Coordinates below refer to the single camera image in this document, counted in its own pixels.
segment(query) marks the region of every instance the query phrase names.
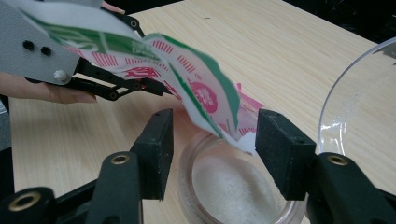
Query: wooden table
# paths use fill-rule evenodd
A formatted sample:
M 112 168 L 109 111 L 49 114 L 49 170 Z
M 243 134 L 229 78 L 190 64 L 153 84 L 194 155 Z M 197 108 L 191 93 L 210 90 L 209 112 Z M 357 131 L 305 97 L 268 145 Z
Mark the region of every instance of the wooden table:
M 213 56 L 246 94 L 315 141 L 332 84 L 375 45 L 280 0 L 186 0 L 134 16 L 146 34 L 170 35 Z M 165 200 L 144 201 L 144 215 L 147 223 L 186 223 L 177 164 L 199 129 L 175 97 L 136 92 L 95 105 L 12 99 L 10 107 L 16 190 L 47 186 L 56 196 L 95 179 L 102 160 L 129 150 L 153 113 L 174 108 L 175 155 Z M 390 184 L 373 181 L 395 191 L 394 178 Z

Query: glass dish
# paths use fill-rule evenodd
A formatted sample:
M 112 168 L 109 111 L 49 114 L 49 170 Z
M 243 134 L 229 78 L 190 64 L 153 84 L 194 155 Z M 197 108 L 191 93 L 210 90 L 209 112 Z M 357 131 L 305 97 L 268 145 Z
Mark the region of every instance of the glass dish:
M 396 37 L 360 56 L 336 80 L 322 108 L 319 152 L 346 155 L 375 185 L 396 193 Z
M 178 196 L 190 223 L 301 223 L 306 202 L 287 202 L 259 156 L 199 133 L 178 166 Z

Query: screw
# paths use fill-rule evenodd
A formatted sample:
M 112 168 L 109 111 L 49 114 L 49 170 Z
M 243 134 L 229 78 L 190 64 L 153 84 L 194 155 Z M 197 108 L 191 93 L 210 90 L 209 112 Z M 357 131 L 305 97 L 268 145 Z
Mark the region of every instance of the screw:
M 25 49 L 29 49 L 30 51 L 35 49 L 35 44 L 30 40 L 23 41 L 22 45 Z
M 340 166 L 345 166 L 348 164 L 347 160 L 340 157 L 340 156 L 334 156 L 331 155 L 327 158 L 331 163 L 336 164 L 336 165 L 340 165 Z
M 66 81 L 68 78 L 67 73 L 64 70 L 57 70 L 53 73 L 53 76 L 58 81 Z
M 137 22 L 136 21 L 131 21 L 131 26 L 135 28 L 137 26 Z
M 49 47 L 43 47 L 41 48 L 41 53 L 43 53 L 44 55 L 50 56 L 50 48 Z

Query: sugar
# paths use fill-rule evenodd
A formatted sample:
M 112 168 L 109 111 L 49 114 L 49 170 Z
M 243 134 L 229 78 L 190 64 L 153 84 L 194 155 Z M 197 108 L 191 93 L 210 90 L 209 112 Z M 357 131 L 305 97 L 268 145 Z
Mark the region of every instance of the sugar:
M 223 223 L 270 223 L 280 213 L 268 182 L 247 161 L 203 157 L 194 163 L 192 181 L 200 203 Z

